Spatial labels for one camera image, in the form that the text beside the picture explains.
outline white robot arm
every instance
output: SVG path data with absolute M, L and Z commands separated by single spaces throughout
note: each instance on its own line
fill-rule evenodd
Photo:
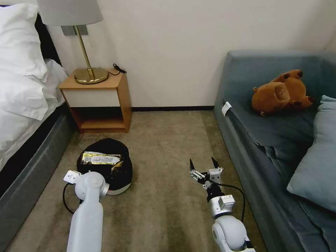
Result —
M 215 219 L 212 225 L 212 235 L 221 252 L 256 252 L 247 237 L 244 224 L 231 216 L 235 199 L 232 195 L 224 195 L 219 183 L 223 168 L 212 158 L 215 169 L 209 169 L 207 173 L 195 170 L 190 160 L 190 175 L 207 191 L 207 200 L 210 204 L 211 215 Z
M 101 252 L 103 207 L 99 199 L 106 195 L 109 184 L 93 171 L 82 175 L 70 170 L 64 181 L 76 184 L 76 195 L 83 200 L 71 220 L 66 252 Z

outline snack package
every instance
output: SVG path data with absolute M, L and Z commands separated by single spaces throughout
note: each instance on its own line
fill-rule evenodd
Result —
M 84 152 L 82 155 L 81 164 L 83 165 L 116 165 L 121 161 L 119 154 L 104 154 L 99 152 Z

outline lamp shade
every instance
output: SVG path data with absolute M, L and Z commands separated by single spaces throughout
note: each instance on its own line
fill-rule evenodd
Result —
M 37 0 L 37 5 L 46 25 L 89 25 L 103 20 L 96 0 Z

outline table lamp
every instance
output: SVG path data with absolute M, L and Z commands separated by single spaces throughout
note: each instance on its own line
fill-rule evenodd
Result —
M 86 54 L 78 25 L 89 25 L 103 20 L 96 0 L 37 0 L 42 22 L 45 25 L 73 26 L 81 44 L 87 69 L 77 69 L 75 80 L 82 84 L 94 84 L 109 77 L 107 70 L 92 68 Z

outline wall outlet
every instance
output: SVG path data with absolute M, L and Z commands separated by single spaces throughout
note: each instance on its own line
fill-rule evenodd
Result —
M 76 36 L 76 32 L 73 26 L 61 26 L 64 36 Z M 89 35 L 86 25 L 78 26 L 81 35 Z

